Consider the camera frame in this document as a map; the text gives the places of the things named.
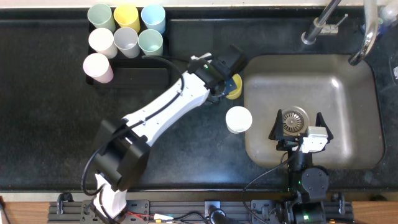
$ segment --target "black tray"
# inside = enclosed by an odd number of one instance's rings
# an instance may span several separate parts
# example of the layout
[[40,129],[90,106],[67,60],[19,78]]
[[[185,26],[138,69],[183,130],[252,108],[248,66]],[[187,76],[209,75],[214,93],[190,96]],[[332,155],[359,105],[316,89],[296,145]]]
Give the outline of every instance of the black tray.
[[[140,18],[141,29],[138,35],[146,30],[145,24]],[[116,30],[120,28],[115,21]],[[95,30],[93,24],[89,24],[88,30],[91,33]],[[169,55],[168,23],[163,36],[163,55]],[[88,55],[96,53],[88,46]],[[142,59],[145,55],[140,49],[140,54],[136,58],[127,58],[120,50],[115,58],[109,59],[113,69],[114,77],[109,83],[100,83],[86,75],[86,83],[98,88],[122,88],[122,89],[167,89],[170,86],[172,68],[164,62],[152,59]]]

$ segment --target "black countertop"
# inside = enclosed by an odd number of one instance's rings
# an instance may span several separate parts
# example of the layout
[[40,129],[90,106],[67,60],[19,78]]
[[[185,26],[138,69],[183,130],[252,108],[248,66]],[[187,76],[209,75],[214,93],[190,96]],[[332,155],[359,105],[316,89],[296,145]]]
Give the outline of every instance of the black countertop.
[[[337,36],[304,45],[300,35],[322,9],[167,9],[170,54],[217,54],[236,44],[249,58],[261,54],[352,54],[363,35],[362,8],[340,8],[349,18]],[[90,144],[103,118],[121,118],[164,90],[96,89],[82,69],[88,50],[86,10],[7,10],[0,16],[0,190],[79,191]],[[331,190],[397,189],[398,29],[379,39],[367,61],[374,69],[386,143],[380,165],[331,170]],[[241,189],[267,169],[244,150],[244,135],[231,134],[224,116],[237,100],[203,105],[172,125],[154,144],[147,169],[133,190]],[[89,175],[89,187],[95,187]],[[285,190],[277,170],[254,189]]]

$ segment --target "stainless steel sink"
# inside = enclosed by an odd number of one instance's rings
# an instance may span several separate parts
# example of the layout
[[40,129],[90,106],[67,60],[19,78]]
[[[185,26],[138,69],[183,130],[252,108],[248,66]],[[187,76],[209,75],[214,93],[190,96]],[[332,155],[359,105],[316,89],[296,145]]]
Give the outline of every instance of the stainless steel sink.
[[348,63],[348,55],[263,55],[244,70],[244,106],[253,123],[246,151],[260,166],[273,167],[283,152],[268,139],[277,111],[285,133],[297,135],[314,126],[321,112],[334,140],[313,155],[328,169],[367,169],[384,155],[376,87],[366,62]]

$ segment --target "faucet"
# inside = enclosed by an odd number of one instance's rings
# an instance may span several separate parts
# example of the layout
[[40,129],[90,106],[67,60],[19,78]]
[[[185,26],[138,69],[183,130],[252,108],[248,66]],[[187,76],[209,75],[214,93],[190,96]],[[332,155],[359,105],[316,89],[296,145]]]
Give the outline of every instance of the faucet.
[[[313,20],[309,30],[304,32],[301,36],[301,40],[304,42],[304,44],[311,45],[315,43],[317,36],[326,26],[326,21],[329,19],[331,13],[337,8],[340,2],[341,0],[331,0],[321,15]],[[362,61],[363,58],[367,56],[367,54],[371,51],[377,36],[379,18],[377,14],[376,0],[364,0],[363,4],[366,21],[364,40],[361,49],[349,58],[348,63],[350,65],[357,65]]]

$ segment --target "wooden floor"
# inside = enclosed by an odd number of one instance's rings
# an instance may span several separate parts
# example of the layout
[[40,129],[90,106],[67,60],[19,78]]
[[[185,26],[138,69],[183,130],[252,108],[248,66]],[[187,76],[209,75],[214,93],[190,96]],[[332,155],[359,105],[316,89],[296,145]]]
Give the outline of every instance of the wooden floor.
[[[358,223],[398,223],[398,202],[353,202]],[[47,223],[48,202],[8,202],[6,209],[11,224]],[[2,214],[2,223],[6,224]]]

